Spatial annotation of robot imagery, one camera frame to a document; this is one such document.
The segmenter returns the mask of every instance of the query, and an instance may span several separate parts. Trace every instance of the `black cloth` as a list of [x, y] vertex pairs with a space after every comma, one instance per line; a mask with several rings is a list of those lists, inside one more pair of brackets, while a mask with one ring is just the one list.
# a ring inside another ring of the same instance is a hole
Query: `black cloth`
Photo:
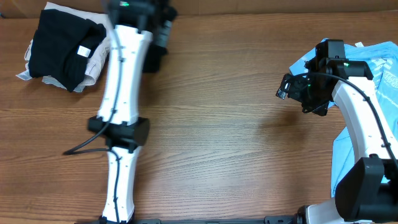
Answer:
[[[33, 38], [29, 73], [38, 78], [51, 75], [72, 92], [85, 77], [88, 58], [106, 37], [106, 29], [56, 9], [43, 10]], [[88, 58], [78, 55], [79, 46], [91, 50]]]

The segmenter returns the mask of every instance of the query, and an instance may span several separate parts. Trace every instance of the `wooden table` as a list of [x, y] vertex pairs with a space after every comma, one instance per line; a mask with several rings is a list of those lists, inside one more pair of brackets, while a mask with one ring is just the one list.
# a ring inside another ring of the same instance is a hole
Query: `wooden table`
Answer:
[[[106, 155], [62, 152], [92, 135], [105, 78], [82, 94], [16, 78], [37, 24], [0, 20], [0, 223], [96, 219]], [[152, 129], [137, 167], [137, 218], [262, 218], [329, 199], [339, 110], [302, 114], [275, 97], [283, 74], [325, 37], [398, 42], [398, 12], [180, 17], [162, 71], [142, 80]]]

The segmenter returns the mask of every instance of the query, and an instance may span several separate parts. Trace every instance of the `blue towel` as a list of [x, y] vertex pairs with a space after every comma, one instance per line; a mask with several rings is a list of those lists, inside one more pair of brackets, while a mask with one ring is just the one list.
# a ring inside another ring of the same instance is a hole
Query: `blue towel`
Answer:
[[[346, 58], [368, 63], [376, 84], [376, 95], [392, 133], [398, 139], [398, 46], [385, 42], [369, 47], [353, 47], [345, 44]], [[315, 57], [315, 48], [309, 51], [290, 67], [293, 75], [308, 72], [305, 61]], [[353, 144], [347, 127], [333, 143], [331, 163], [331, 196], [335, 196], [336, 186], [354, 166]]]

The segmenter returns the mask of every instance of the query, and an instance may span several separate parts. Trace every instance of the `wood grain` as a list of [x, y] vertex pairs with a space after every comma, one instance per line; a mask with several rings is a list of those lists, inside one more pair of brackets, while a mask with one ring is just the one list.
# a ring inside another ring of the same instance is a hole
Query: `wood grain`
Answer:
[[[77, 94], [16, 78], [37, 24], [0, 21], [0, 223], [96, 219], [106, 155], [61, 154], [91, 136], [105, 79]], [[340, 112], [302, 114], [275, 97], [290, 65], [325, 37], [398, 42], [398, 13], [180, 17], [162, 71], [142, 79], [152, 129], [137, 167], [137, 218], [262, 218], [330, 198]]]
[[[0, 8], [8, 18], [39, 18], [47, 0], [5, 0]], [[61, 6], [89, 12], [103, 12], [100, 0], [51, 0]], [[297, 12], [368, 12], [398, 9], [396, 0], [172, 0], [180, 15], [297, 13]]]

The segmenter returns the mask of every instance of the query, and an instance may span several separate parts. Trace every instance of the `folded cloth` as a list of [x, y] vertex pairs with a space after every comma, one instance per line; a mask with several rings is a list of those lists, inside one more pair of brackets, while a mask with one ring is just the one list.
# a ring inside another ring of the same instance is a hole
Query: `folded cloth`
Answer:
[[29, 60], [32, 77], [51, 75], [72, 92], [84, 80], [88, 58], [106, 37], [106, 29], [56, 9], [43, 10]]
[[[368, 63], [376, 85], [376, 95], [387, 123], [398, 138], [398, 46], [385, 42], [369, 47], [345, 45], [346, 58]], [[304, 55], [290, 67], [293, 75], [307, 72], [304, 63], [315, 56], [315, 49]], [[354, 151], [347, 127], [333, 143], [331, 163], [331, 196], [335, 196], [337, 184], [354, 166]]]
[[[97, 46], [92, 57], [88, 59], [88, 63], [86, 65], [86, 70], [85, 70], [84, 80], [74, 90], [75, 92], [82, 92], [86, 86], [94, 85], [96, 83], [98, 77], [100, 76], [102, 68], [104, 67], [104, 64], [105, 64], [106, 56], [108, 55], [109, 49], [110, 49], [110, 37], [109, 37], [110, 33], [109, 32], [112, 29], [112, 25], [111, 25], [106, 14], [98, 14], [98, 13], [93, 13], [93, 12], [79, 11], [79, 10], [72, 9], [69, 7], [59, 6], [59, 5], [51, 3], [51, 2], [48, 2], [44, 9], [45, 10], [57, 9], [59, 11], [67, 12], [69, 14], [73, 14], [73, 15], [81, 17], [83, 19], [89, 19], [97, 24], [104, 25], [107, 30], [107, 36], [99, 44], [99, 46]], [[26, 61], [30, 60], [32, 44], [33, 44], [33, 40], [30, 42], [30, 45], [25, 53]], [[26, 65], [26, 71], [17, 75], [19, 78], [21, 78], [23, 80], [29, 80], [31, 78], [30, 74], [29, 74], [29, 68], [27, 65]], [[61, 88], [65, 88], [60, 82], [58, 82], [55, 78], [53, 78], [51, 76], [43, 77], [43, 82], [46, 84], [52, 84], [52, 85], [55, 85], [55, 86], [58, 86]]]

